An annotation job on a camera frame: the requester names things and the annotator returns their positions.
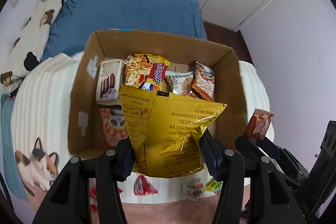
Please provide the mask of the dog print long pillow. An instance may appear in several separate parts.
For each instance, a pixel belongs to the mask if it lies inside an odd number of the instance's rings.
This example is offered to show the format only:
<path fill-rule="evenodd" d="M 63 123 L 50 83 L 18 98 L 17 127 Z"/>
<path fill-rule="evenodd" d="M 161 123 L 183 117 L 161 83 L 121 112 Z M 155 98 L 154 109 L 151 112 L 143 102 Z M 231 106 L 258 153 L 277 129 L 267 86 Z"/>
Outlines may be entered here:
<path fill-rule="evenodd" d="M 5 94 L 15 91 L 23 79 L 40 64 L 49 39 L 50 28 L 65 0 L 39 0 L 27 23 L 6 56 L 1 71 Z"/>

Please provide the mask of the small red snack packet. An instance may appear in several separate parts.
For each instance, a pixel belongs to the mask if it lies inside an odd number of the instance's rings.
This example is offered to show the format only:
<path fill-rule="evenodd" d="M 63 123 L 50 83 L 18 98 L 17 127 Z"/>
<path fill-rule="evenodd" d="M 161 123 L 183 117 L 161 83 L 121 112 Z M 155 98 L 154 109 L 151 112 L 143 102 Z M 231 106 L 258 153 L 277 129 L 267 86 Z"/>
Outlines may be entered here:
<path fill-rule="evenodd" d="M 133 193 L 136 196 L 147 196 L 150 194 L 157 194 L 158 191 L 145 176 L 139 175 L 134 182 Z"/>

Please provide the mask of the orange white snack packet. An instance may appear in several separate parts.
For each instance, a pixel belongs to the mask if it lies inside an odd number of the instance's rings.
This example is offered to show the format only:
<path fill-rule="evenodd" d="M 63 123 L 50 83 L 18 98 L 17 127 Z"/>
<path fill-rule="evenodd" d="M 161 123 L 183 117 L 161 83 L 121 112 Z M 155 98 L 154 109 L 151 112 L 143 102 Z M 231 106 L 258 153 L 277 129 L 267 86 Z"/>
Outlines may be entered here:
<path fill-rule="evenodd" d="M 209 67 L 195 61 L 194 79 L 191 85 L 198 96 L 212 101 L 215 91 L 215 73 Z"/>

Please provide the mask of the panda orange snack bag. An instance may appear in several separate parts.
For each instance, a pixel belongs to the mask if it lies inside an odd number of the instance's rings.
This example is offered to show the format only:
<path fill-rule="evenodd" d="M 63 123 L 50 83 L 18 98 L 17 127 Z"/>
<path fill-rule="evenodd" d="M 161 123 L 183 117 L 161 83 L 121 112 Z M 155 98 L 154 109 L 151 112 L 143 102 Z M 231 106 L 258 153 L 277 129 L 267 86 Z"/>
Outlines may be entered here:
<path fill-rule="evenodd" d="M 102 129 L 109 147 L 116 147 L 119 141 L 128 138 L 125 119 L 121 105 L 113 105 L 100 109 Z"/>

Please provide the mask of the white cookie packet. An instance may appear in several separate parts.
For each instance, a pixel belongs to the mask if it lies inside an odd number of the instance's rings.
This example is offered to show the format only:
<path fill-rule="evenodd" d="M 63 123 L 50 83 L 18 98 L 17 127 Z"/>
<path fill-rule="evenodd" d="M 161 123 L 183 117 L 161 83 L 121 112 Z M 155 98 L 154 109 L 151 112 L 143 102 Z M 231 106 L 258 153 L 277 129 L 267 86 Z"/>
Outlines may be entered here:
<path fill-rule="evenodd" d="M 180 96 L 190 96 L 194 79 L 193 72 L 172 72 L 165 74 L 167 82 L 171 86 L 171 92 Z"/>

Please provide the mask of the clear snack pack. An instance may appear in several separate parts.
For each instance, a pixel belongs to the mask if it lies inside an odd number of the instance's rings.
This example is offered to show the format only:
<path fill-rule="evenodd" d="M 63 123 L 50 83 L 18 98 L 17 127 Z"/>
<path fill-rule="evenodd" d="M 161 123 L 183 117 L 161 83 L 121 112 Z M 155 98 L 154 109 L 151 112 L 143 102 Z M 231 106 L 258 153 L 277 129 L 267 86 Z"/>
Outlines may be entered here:
<path fill-rule="evenodd" d="M 200 179 L 189 181 L 183 184 L 183 192 L 190 201 L 199 200 L 206 191 L 206 184 Z"/>

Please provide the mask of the white chocolate biscuit box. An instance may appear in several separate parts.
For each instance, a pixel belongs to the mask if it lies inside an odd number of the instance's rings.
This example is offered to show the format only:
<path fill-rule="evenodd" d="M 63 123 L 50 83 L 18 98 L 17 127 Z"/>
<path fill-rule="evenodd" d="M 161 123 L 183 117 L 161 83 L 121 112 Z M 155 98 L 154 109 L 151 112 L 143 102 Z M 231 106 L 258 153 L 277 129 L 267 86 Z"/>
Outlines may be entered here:
<path fill-rule="evenodd" d="M 97 104 L 113 105 L 117 102 L 124 65 L 123 59 L 110 59 L 101 62 L 96 86 Z"/>

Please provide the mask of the blue bed sheet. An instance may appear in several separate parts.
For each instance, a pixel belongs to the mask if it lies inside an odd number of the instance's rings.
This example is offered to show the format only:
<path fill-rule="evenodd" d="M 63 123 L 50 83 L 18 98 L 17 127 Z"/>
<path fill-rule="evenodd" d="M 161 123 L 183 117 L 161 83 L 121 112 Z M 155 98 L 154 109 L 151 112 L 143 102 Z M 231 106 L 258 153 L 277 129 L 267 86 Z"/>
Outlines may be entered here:
<path fill-rule="evenodd" d="M 50 28 L 42 60 L 84 50 L 98 30 L 166 32 L 206 40 L 198 0 L 65 0 Z"/>

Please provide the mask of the Mi Sedaap noodle packet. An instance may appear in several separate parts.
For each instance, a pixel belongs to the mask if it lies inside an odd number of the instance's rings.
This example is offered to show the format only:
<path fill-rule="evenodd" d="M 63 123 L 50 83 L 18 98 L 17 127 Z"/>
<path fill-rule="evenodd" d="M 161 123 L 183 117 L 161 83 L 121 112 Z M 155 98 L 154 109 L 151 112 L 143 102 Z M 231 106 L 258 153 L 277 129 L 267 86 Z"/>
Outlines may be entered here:
<path fill-rule="evenodd" d="M 163 88 L 171 61 L 152 54 L 131 54 L 124 66 L 124 84 L 138 89 L 158 91 Z"/>

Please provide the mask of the striped cat print blanket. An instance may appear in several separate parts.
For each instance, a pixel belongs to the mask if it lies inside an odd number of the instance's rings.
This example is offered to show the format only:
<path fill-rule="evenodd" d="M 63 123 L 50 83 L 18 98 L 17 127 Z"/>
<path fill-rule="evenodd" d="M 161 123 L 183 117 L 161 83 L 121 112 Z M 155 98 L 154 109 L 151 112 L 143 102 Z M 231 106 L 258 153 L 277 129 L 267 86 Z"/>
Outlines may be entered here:
<path fill-rule="evenodd" d="M 84 52 L 76 53 L 69 57 L 60 53 L 45 61 L 28 75 L 27 80 L 18 90 L 18 94 L 11 103 L 13 111 L 10 112 L 11 124 L 9 148 L 19 151 L 30 159 L 35 142 L 41 141 L 42 151 L 46 154 L 55 152 L 58 155 L 56 168 L 60 172 L 67 161 L 72 157 L 68 151 L 68 124 L 70 115 L 70 93 L 75 80 L 75 75 Z M 255 67 L 245 61 L 239 61 L 240 75 L 246 97 L 248 118 L 251 118 L 255 109 L 270 110 L 270 102 L 264 84 L 257 75 Z M 38 211 L 48 189 L 44 188 L 50 182 L 49 176 L 45 177 L 34 169 L 21 169 L 23 165 L 14 161 L 14 167 L 6 163 L 5 173 L 9 183 L 14 184 L 9 178 L 9 171 L 13 171 L 18 178 L 19 186 L 10 186 L 18 199 L 28 199 L 34 214 Z M 202 182 L 209 182 L 210 175 L 203 170 L 187 178 L 150 178 L 146 177 L 158 190 L 158 193 L 145 196 L 134 195 L 133 186 L 138 174 L 132 173 L 126 182 L 118 182 L 121 192 L 121 201 L 126 205 L 126 213 L 135 213 L 145 209 L 163 211 L 166 208 L 177 209 L 178 205 L 190 205 L 187 196 L 182 190 L 182 185 L 191 181 L 192 177 L 199 178 Z"/>

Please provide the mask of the green candy bag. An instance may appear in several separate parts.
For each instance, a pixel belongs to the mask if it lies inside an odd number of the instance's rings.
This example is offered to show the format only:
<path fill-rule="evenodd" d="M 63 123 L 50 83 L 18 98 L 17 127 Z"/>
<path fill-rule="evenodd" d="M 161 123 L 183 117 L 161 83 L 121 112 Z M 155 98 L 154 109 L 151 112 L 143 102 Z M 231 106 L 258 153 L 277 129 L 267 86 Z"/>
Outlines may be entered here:
<path fill-rule="evenodd" d="M 206 191 L 212 192 L 212 193 L 214 193 L 214 194 L 216 194 L 216 195 L 219 196 L 221 194 L 222 185 L 223 185 L 222 181 L 217 181 L 214 178 L 212 178 L 206 184 Z"/>

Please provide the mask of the red long snack packet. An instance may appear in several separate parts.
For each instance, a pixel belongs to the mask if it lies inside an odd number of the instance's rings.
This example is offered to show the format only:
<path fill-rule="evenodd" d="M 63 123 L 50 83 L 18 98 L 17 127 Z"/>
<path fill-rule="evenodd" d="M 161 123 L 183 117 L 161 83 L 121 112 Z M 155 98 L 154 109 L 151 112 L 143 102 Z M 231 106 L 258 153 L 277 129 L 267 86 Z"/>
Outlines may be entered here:
<path fill-rule="evenodd" d="M 93 186 L 89 190 L 89 207 L 91 211 L 94 211 L 97 213 L 98 207 L 97 207 L 97 195 L 96 195 L 96 187 Z"/>

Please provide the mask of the brown chocolate snack packet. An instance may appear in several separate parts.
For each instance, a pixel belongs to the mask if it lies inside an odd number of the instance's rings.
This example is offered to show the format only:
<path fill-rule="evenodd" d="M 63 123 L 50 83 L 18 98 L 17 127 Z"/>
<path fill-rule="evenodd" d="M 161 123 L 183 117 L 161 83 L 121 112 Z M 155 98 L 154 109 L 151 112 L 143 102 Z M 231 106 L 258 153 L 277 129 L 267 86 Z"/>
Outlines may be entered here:
<path fill-rule="evenodd" d="M 255 144 L 261 143 L 271 124 L 271 118 L 274 114 L 261 109 L 255 109 L 247 126 L 243 136 L 247 137 Z"/>

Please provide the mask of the yellow egg biscuit bag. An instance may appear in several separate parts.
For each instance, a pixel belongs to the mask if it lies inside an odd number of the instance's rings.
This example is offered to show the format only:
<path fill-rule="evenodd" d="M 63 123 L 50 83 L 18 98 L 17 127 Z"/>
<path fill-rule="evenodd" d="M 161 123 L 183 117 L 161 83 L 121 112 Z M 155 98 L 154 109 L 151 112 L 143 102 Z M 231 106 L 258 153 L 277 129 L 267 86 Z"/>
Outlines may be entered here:
<path fill-rule="evenodd" d="M 226 104 L 126 85 L 120 87 L 119 99 L 135 172 L 175 178 L 204 169 L 199 139 Z"/>

